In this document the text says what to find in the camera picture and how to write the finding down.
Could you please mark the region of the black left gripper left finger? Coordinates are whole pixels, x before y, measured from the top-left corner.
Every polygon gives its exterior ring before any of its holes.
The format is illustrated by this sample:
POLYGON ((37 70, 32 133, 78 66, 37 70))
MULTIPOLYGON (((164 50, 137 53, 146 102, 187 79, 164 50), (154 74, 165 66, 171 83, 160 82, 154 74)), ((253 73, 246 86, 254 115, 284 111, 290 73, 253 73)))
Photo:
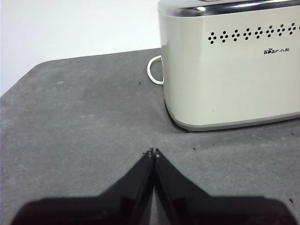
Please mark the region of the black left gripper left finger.
POLYGON ((97 196, 43 198, 24 204, 13 225, 147 225, 155 162, 153 149, 97 196))

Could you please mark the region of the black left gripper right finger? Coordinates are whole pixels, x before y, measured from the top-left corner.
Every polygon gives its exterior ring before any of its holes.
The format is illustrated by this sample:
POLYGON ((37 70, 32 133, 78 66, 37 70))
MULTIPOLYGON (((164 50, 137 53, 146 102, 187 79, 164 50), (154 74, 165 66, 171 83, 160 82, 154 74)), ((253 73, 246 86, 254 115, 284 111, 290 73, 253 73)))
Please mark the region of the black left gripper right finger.
POLYGON ((212 196, 185 177, 159 149, 154 183, 163 221, 171 225, 293 225, 279 200, 263 196, 212 196))

